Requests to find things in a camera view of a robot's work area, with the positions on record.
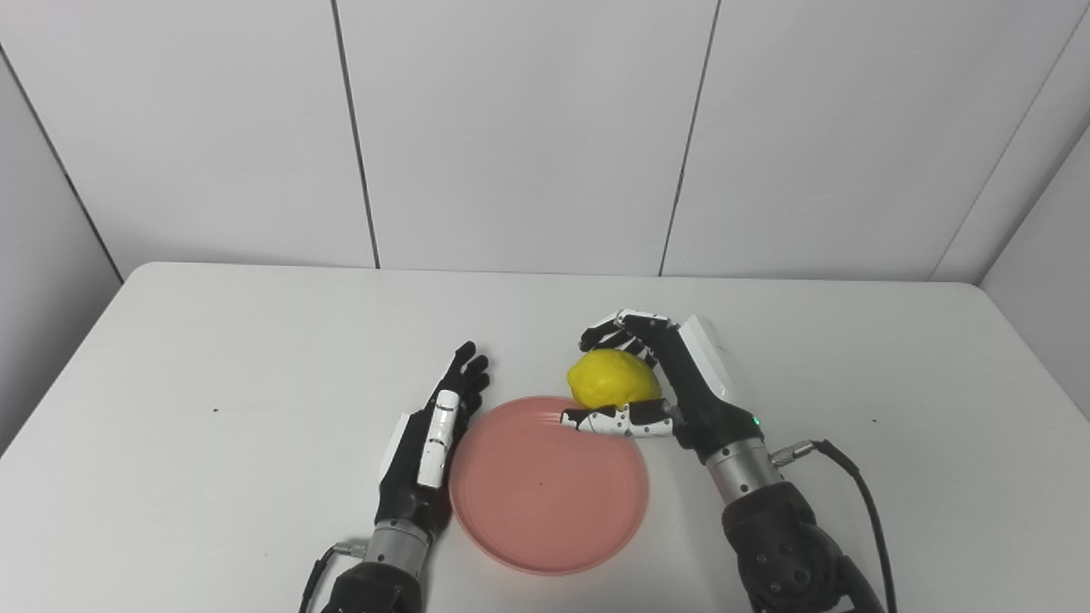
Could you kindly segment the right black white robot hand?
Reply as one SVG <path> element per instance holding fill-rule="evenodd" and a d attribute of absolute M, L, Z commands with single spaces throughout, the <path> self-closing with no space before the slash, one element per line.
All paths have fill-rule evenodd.
<path fill-rule="evenodd" d="M 731 446 L 766 441 L 755 416 L 739 406 L 711 326 L 702 318 L 678 324 L 658 314 L 622 309 L 583 330 L 579 348 L 584 354 L 618 349 L 642 365 L 659 368 L 674 398 L 658 393 L 647 400 L 565 409 L 558 419 L 561 426 L 619 438 L 671 436 L 682 449 L 694 450 L 700 462 Z"/>

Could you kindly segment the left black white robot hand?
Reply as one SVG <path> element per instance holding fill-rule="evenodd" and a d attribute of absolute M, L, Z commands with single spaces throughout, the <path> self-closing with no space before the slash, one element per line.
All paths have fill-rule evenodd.
<path fill-rule="evenodd" d="M 491 385 L 488 364 L 473 341 L 460 345 L 428 401 L 408 414 L 379 482 L 375 524 L 413 524 L 431 539 L 446 529 L 452 514 L 447 480 L 456 447 Z"/>

